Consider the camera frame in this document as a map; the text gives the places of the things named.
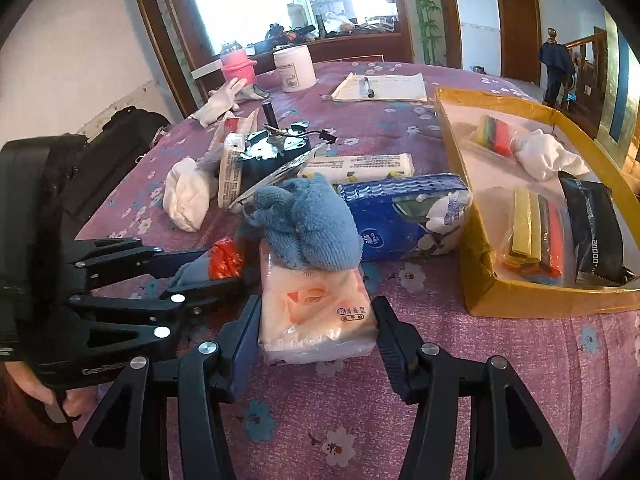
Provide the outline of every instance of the rolled blue cloth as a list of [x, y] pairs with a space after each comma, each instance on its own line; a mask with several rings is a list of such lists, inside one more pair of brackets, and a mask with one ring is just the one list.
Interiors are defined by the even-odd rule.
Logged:
[[362, 238], [349, 207], [324, 176], [292, 178], [255, 194], [256, 211], [246, 216], [263, 228], [271, 249], [290, 269], [354, 269]]

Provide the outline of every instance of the blue tissue package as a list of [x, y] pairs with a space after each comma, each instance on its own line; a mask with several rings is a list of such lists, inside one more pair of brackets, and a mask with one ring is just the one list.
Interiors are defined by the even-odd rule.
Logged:
[[338, 186], [362, 237], [362, 261], [446, 254], [458, 244], [472, 196], [439, 173]]

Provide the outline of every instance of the pen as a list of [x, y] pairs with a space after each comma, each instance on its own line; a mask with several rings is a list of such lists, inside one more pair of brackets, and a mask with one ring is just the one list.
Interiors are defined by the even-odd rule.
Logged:
[[371, 89], [371, 85], [369, 84], [369, 78], [368, 77], [364, 78], [364, 88], [366, 88], [366, 90], [367, 90], [367, 97], [375, 97], [376, 96], [374, 91]]

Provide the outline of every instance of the tablecloth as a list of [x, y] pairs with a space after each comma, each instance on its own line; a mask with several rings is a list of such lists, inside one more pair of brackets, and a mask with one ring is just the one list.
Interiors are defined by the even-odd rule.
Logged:
[[[430, 102], [335, 103], [329, 94], [349, 72], [421, 72]], [[258, 82], [271, 91], [281, 125], [308, 120], [335, 131], [331, 155], [409, 152], [416, 173], [447, 171], [434, 113], [438, 86], [479, 89], [528, 98], [494, 77], [443, 67], [392, 62], [316, 64], [318, 84], [284, 93], [277, 74]], [[241, 106], [247, 115], [259, 102]], [[177, 229], [162, 209], [163, 182], [185, 156], [199, 158], [209, 145], [205, 130], [186, 119], [111, 193], [79, 237], [141, 237], [166, 250], [206, 247], [232, 235], [238, 218], [212, 207], [199, 232]], [[548, 419], [575, 475], [596, 479], [628, 435], [640, 411], [640, 317], [635, 312], [575, 319], [517, 320], [471, 317], [458, 288], [455, 254], [423, 261], [365, 264], [370, 295], [384, 294], [401, 320], [426, 341], [452, 355], [485, 361], [504, 355]], [[140, 298], [145, 278], [113, 285], [114, 296]], [[235, 307], [217, 312], [193, 336], [211, 338]], [[389, 385], [378, 350], [364, 358], [300, 366], [260, 362], [238, 402], [223, 406], [230, 452], [239, 479], [396, 478], [412, 430], [415, 406], [404, 405]], [[452, 478], [464, 478], [469, 403], [460, 403]], [[174, 479], [181, 478], [175, 403], [170, 405], [169, 453]]]

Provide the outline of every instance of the black plastic pouch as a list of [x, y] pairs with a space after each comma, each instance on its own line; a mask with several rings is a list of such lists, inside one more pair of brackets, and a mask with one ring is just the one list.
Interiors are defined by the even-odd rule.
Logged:
[[599, 182], [558, 172], [571, 221], [579, 285], [624, 285], [622, 233], [611, 203], [611, 190]]

